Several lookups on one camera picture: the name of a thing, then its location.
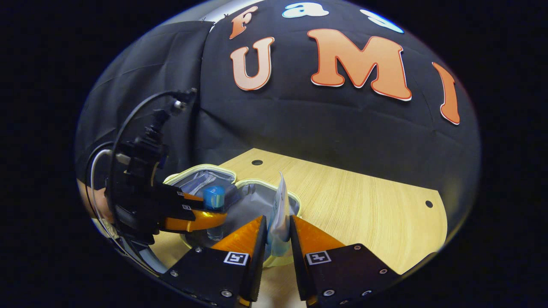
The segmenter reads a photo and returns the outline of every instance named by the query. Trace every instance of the letter m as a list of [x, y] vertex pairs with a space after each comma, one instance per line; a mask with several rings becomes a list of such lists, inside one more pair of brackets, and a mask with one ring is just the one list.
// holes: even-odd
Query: letter m
[[360, 50], [337, 30], [310, 30], [308, 36], [314, 38], [318, 45], [318, 72], [312, 75], [312, 83], [329, 87], [343, 85], [345, 79], [337, 71], [339, 60], [356, 88], [366, 83], [376, 66], [377, 78], [371, 83], [375, 92], [403, 101], [411, 99], [401, 57], [403, 48], [399, 44], [373, 36]]

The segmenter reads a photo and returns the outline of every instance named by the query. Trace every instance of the plastic bag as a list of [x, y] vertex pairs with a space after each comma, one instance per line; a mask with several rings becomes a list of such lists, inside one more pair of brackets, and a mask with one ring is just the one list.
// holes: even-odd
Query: plastic bag
[[215, 181], [216, 176], [212, 172], [204, 172], [202, 174], [196, 174], [194, 178], [180, 186], [181, 191], [189, 193], [191, 195], [198, 194], [202, 188]]
[[289, 196], [283, 174], [276, 191], [268, 225], [267, 248], [273, 256], [284, 256], [289, 250]]

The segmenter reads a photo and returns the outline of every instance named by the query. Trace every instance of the bottle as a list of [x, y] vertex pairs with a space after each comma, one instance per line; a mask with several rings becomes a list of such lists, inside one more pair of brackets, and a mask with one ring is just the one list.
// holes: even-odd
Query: bottle
[[[204, 207], [207, 210], [222, 212], [225, 205], [225, 189], [222, 186], [211, 186], [203, 190]], [[223, 225], [207, 229], [207, 236], [214, 241], [223, 238]]]

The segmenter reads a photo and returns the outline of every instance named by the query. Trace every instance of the orange letter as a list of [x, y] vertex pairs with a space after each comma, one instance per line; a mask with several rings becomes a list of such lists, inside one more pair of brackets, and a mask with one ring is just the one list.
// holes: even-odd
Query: orange letter
[[230, 39], [237, 37], [238, 34], [246, 29], [246, 26], [243, 24], [247, 24], [251, 21], [251, 12], [254, 12], [257, 9], [257, 7], [251, 7], [232, 19], [232, 34], [230, 35]]
[[337, 71], [339, 60], [354, 87], [361, 88], [376, 65], [377, 78], [371, 83], [375, 92], [403, 101], [411, 99], [403, 70], [403, 48], [399, 44], [373, 36], [360, 50], [337, 30], [310, 30], [308, 36], [314, 38], [318, 44], [318, 72], [312, 75], [313, 84], [330, 87], [344, 84], [344, 77]]
[[269, 81], [270, 72], [272, 70], [270, 45], [273, 42], [273, 37], [265, 37], [253, 44], [253, 48], [257, 49], [257, 58], [259, 58], [259, 71], [254, 77], [247, 76], [246, 72], [246, 54], [249, 48], [238, 48], [230, 54], [232, 69], [234, 71], [234, 81], [240, 89], [246, 91], [257, 90]]
[[432, 65], [442, 78], [443, 104], [439, 107], [439, 111], [446, 120], [459, 125], [460, 116], [457, 108], [458, 104], [456, 103], [455, 79], [438, 63], [432, 62]]

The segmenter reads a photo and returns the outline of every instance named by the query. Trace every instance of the blue letter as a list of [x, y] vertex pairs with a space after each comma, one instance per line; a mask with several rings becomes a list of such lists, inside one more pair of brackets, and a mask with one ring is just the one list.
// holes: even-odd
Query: blue letter
[[380, 17], [379, 15], [377, 15], [375, 13], [371, 13], [368, 10], [359, 10], [359, 11], [362, 12], [363, 14], [367, 15], [368, 19], [370, 21], [376, 23], [377, 25], [379, 25], [381, 27], [384, 27], [384, 28], [388, 28], [388, 29], [393, 30], [393, 31], [396, 31], [398, 33], [403, 33], [403, 30], [401, 30], [398, 26], [396, 26], [393, 23], [389, 22], [388, 20]]
[[303, 16], [326, 16], [328, 11], [323, 10], [322, 6], [314, 2], [299, 2], [286, 6], [287, 11], [283, 12], [285, 18], [295, 18]]

